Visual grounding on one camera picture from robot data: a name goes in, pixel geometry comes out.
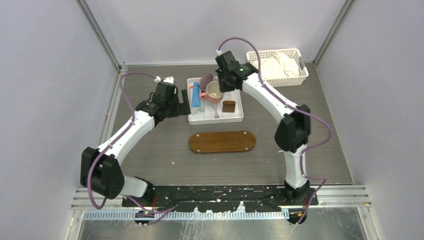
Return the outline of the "white plastic tray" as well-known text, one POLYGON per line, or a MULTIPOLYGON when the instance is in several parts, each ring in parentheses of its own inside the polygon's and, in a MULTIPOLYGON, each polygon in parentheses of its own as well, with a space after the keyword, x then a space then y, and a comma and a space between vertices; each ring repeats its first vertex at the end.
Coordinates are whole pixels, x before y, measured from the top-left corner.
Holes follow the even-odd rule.
POLYGON ((213 105, 210 102, 201 101, 201 107, 192 107, 192 94, 195 82, 199 82, 201 78, 188 78, 186 80, 186 87, 189 96, 189 105, 191 114, 187 116, 190 125, 206 125, 206 124, 223 124, 223 123, 236 123, 242 122, 244 119, 244 111, 242 106, 241 94, 239 90, 226 92, 220 104, 213 105), (234 101, 234 112, 223 112, 223 102, 234 101))

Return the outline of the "purple mug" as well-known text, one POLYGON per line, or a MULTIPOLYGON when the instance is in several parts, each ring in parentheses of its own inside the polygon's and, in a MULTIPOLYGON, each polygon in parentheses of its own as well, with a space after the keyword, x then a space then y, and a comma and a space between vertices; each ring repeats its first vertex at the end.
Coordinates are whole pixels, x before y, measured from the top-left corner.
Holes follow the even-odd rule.
POLYGON ((213 82, 215 77, 212 73, 207 73, 200 78, 198 81, 199 88, 205 90, 209 83, 213 82))

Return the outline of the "pink mug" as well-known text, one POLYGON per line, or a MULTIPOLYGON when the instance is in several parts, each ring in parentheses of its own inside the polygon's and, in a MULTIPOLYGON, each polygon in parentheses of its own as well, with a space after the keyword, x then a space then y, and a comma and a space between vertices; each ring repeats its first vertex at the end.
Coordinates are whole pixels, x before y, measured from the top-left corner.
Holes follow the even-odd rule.
POLYGON ((200 93, 198 97, 200 100, 218 104, 222 101, 224 93, 221 92, 218 81, 211 81, 206 86, 205 92, 200 93))

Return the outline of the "oval wooden tray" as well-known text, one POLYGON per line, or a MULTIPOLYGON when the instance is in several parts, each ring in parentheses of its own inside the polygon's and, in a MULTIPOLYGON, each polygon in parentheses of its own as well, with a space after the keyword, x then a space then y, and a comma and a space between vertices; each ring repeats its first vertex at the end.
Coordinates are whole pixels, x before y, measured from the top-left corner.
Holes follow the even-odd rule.
POLYGON ((255 145, 256 138, 249 131, 199 132, 188 141, 190 150, 198 154, 246 152, 255 145))

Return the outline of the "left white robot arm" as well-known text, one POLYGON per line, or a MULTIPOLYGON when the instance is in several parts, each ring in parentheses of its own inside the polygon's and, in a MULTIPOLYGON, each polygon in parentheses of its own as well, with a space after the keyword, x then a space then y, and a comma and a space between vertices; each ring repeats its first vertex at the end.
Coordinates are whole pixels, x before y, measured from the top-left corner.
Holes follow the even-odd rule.
POLYGON ((139 103, 130 119, 106 142, 96 148, 87 147, 81 155, 80 183, 107 199, 134 197, 141 207, 153 202, 149 181, 125 176, 121 165, 139 140, 166 118, 191 113, 186 89, 161 81, 149 99, 139 103))

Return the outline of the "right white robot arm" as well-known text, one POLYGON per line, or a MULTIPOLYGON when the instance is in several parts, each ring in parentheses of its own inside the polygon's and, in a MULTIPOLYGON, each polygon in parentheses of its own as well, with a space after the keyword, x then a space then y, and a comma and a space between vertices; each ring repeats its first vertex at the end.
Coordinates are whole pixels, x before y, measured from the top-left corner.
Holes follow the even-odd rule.
POLYGON ((216 73, 221 92, 241 90, 247 93, 277 121, 274 140, 283 151, 286 167, 282 193, 288 203, 299 205, 310 189, 305 166, 305 151, 311 134, 309 107, 305 104, 297 106, 285 99, 262 80, 256 67, 250 63, 239 63, 231 51, 218 51, 215 61, 218 65, 216 73))

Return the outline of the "white toothpaste tube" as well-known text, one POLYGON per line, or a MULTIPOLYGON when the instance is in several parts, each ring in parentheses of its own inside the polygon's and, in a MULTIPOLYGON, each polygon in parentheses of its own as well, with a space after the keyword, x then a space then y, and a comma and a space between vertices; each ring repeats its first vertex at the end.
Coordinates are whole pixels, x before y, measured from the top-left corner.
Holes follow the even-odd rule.
POLYGON ((189 99, 189 104, 192 107, 192 99, 193 99, 193 89, 194 89, 194 85, 190 84, 189 88, 188 88, 188 99, 189 99))

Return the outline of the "blue toothpaste tube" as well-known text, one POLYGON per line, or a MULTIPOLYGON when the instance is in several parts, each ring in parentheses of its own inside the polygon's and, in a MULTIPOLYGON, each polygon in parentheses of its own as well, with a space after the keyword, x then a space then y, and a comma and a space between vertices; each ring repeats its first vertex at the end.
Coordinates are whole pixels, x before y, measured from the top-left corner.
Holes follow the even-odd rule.
POLYGON ((192 97, 191 97, 191 106, 193 108, 199 108, 201 107, 201 100, 200 100, 200 86, 198 82, 194 82, 192 85, 192 97))

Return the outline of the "white towels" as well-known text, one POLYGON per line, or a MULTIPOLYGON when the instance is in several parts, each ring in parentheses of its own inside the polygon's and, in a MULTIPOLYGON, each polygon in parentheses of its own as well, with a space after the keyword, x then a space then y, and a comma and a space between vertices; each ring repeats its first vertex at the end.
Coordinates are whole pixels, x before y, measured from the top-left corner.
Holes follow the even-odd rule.
POLYGON ((295 78, 300 76, 297 61, 283 52, 273 52, 260 58, 261 76, 265 80, 295 78))

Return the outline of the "white basket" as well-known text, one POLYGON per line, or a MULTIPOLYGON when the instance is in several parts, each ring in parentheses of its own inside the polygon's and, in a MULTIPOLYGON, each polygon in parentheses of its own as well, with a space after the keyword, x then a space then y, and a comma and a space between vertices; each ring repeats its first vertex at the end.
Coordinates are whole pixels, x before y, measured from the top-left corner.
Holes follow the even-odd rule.
POLYGON ((253 66, 261 67, 261 76, 273 87, 299 86, 309 76, 308 69, 299 49, 283 48, 259 50, 246 53, 253 66))

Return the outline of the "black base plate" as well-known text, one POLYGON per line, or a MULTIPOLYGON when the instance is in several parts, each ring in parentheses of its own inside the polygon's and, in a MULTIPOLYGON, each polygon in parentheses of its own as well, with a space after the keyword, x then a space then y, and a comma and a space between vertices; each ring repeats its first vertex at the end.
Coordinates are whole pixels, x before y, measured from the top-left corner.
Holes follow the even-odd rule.
POLYGON ((175 207, 176 212, 235 212, 244 207, 247 213, 278 212, 283 206, 304 208, 318 205, 309 188, 303 195, 286 190, 283 185, 156 185, 136 198, 143 207, 155 206, 159 211, 175 207))

